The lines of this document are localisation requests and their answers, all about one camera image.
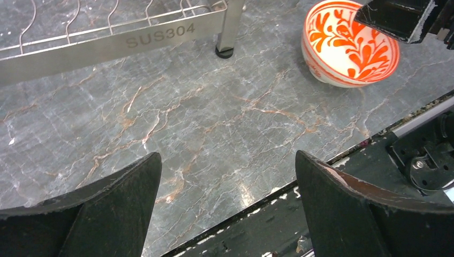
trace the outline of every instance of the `countertop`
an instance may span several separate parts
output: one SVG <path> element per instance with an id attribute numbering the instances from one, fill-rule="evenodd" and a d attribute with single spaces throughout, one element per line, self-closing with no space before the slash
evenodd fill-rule
<path id="1" fill-rule="evenodd" d="M 99 3 L 109 10 L 115 1 Z M 322 84 L 300 49 L 316 1 L 246 3 L 230 59 L 216 57 L 213 36 L 1 88 L 0 208 L 32 206 L 159 152 L 143 252 L 159 256 L 293 181 L 296 150 L 328 160 L 454 89 L 454 52 L 433 37 L 401 44 L 399 68 L 383 82 Z M 90 14 L 103 8 L 83 2 L 82 17 L 105 22 Z M 30 16 L 6 13 L 2 47 Z M 68 20 L 48 15 L 37 28 Z"/>

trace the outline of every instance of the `black rubber foot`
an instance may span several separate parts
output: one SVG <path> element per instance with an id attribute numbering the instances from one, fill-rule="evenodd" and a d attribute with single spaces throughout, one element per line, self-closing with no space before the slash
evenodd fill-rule
<path id="1" fill-rule="evenodd" d="M 226 51 L 219 52 L 219 50 L 217 50 L 217 47 L 216 47 L 215 52 L 218 57 L 220 57 L 222 59 L 229 59 L 233 55 L 233 48 L 226 50 Z"/>

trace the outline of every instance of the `bowl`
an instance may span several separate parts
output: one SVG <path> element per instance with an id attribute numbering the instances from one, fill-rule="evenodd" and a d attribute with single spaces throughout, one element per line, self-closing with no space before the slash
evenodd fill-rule
<path id="1" fill-rule="evenodd" d="M 396 70 L 396 40 L 354 21 L 362 5 L 327 0 L 306 16 L 301 49 L 312 75 L 338 87 L 362 87 L 386 79 Z"/>

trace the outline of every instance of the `bolt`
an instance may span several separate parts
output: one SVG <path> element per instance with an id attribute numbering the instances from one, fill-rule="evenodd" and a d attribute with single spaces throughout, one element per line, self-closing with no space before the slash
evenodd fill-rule
<path id="1" fill-rule="evenodd" d="M 415 169 L 421 169 L 422 167 L 424 167 L 424 163 L 421 162 L 421 161 L 416 161 L 414 164 L 413 164 L 413 167 Z"/>

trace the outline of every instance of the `dish rack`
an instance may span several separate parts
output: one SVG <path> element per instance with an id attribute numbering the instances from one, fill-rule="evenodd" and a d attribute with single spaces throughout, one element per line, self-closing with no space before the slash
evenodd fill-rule
<path id="1" fill-rule="evenodd" d="M 213 34 L 218 34 L 216 54 L 221 58 L 229 58 L 233 55 L 233 45 L 245 2 L 162 0 L 163 3 L 156 6 L 154 0 L 143 3 L 125 1 L 122 2 L 123 6 L 143 4 L 143 11 L 132 20 L 115 22 L 117 12 L 117 18 L 125 17 L 124 12 L 118 11 L 119 6 L 122 6 L 120 0 L 104 0 L 110 1 L 109 4 L 113 6 L 106 12 L 107 16 L 103 21 L 105 26 L 90 28 L 87 25 L 74 29 L 74 24 L 81 23 L 77 21 L 81 13 L 87 8 L 91 10 L 91 7 L 87 6 L 103 0 L 90 3 L 89 0 L 85 0 L 86 3 L 82 3 L 83 0 L 62 0 L 66 6 L 71 3 L 71 6 L 76 8 L 66 14 L 67 21 L 60 25 L 61 29 L 64 27 L 64 30 L 59 32 L 60 35 L 26 42 L 24 37 L 33 31 L 40 15 L 37 4 L 41 4 L 38 0 L 27 1 L 28 12 L 22 15 L 30 17 L 28 26 L 21 28 L 20 34 L 17 33 L 19 36 L 15 45 L 0 45 L 0 86 L 72 71 Z"/>

